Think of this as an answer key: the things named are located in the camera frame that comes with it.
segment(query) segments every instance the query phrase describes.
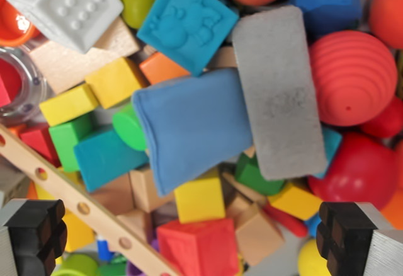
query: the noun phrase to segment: blue block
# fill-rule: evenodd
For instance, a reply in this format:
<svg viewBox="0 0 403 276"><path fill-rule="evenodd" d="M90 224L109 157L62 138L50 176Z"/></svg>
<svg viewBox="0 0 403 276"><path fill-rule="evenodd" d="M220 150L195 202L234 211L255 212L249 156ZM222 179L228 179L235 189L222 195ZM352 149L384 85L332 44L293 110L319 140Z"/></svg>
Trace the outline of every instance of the blue block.
<svg viewBox="0 0 403 276"><path fill-rule="evenodd" d="M138 90L133 105L144 129L161 196L253 143L235 69Z"/></svg>
<svg viewBox="0 0 403 276"><path fill-rule="evenodd" d="M199 76L238 18L224 0L156 0L137 36Z"/></svg>
<svg viewBox="0 0 403 276"><path fill-rule="evenodd" d="M81 141L74 147L74 154L88 192L149 160L145 152L128 147L111 126Z"/></svg>
<svg viewBox="0 0 403 276"><path fill-rule="evenodd" d="M316 229L321 223L321 218L319 217L319 214L314 215L307 221L304 221L304 223L308 227L309 235L311 235L313 238L316 238Z"/></svg>
<svg viewBox="0 0 403 276"><path fill-rule="evenodd" d="M327 127L322 127L322 135L325 144L325 152L327 159L327 167L326 170L320 173L313 174L314 177L324 178L326 176L327 169L332 163L333 157L336 155L341 140L343 139L342 135L339 132L336 132Z"/></svg>
<svg viewBox="0 0 403 276"><path fill-rule="evenodd" d="M290 0L304 12L307 31L315 38L352 28L362 17L360 0Z"/></svg>

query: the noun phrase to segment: red cube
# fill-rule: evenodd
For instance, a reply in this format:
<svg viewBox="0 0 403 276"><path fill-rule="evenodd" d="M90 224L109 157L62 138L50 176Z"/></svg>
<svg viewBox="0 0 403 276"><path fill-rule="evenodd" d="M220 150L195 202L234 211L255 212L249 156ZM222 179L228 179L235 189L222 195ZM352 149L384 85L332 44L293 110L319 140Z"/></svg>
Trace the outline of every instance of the red cube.
<svg viewBox="0 0 403 276"><path fill-rule="evenodd" d="M184 276L234 276L239 271L232 219L181 224L157 229L161 254Z"/></svg>
<svg viewBox="0 0 403 276"><path fill-rule="evenodd" d="M41 154L49 163L56 168L60 167L59 156L53 145L49 134L49 125L46 123L38 124L34 127L23 130L20 133L20 139L32 149Z"/></svg>

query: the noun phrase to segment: yellow cube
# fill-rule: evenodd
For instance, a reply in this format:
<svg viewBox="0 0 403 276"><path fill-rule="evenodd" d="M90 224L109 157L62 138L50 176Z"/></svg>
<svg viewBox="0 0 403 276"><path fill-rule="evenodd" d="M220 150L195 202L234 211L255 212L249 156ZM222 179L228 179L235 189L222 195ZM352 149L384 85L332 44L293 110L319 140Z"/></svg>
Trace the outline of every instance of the yellow cube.
<svg viewBox="0 0 403 276"><path fill-rule="evenodd" d="M147 86L137 65L123 57L86 76L86 82L104 109L126 100L134 91Z"/></svg>
<svg viewBox="0 0 403 276"><path fill-rule="evenodd" d="M98 107L99 103L88 84L82 84L39 104L50 126L80 117Z"/></svg>
<svg viewBox="0 0 403 276"><path fill-rule="evenodd" d="M312 194L302 180L289 181L284 189L269 196L270 204L296 218L307 221L319 211L322 200Z"/></svg>
<svg viewBox="0 0 403 276"><path fill-rule="evenodd" d="M224 198L217 168L174 191L179 221L182 224L225 217Z"/></svg>
<svg viewBox="0 0 403 276"><path fill-rule="evenodd" d="M95 241L93 230L73 213L66 213L63 221L67 226L67 252L74 252Z"/></svg>

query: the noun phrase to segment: red ribbed ball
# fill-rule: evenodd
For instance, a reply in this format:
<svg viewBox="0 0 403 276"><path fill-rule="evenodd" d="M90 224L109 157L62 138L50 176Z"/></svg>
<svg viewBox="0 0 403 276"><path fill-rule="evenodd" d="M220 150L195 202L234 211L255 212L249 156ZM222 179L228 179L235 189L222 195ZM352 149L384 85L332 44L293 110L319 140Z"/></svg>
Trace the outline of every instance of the red ribbed ball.
<svg viewBox="0 0 403 276"><path fill-rule="evenodd" d="M335 32L310 47L310 63L321 121L359 125L390 103L397 67L389 49L363 32Z"/></svg>

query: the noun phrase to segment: white dice block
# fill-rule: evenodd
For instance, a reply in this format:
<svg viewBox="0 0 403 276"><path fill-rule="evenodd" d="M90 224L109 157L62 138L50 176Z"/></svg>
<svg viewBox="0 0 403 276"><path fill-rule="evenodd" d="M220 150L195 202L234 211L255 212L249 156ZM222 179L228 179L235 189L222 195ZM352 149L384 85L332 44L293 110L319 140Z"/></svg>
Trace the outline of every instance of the white dice block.
<svg viewBox="0 0 403 276"><path fill-rule="evenodd" d="M122 12L120 0L7 0L47 38L86 53Z"/></svg>

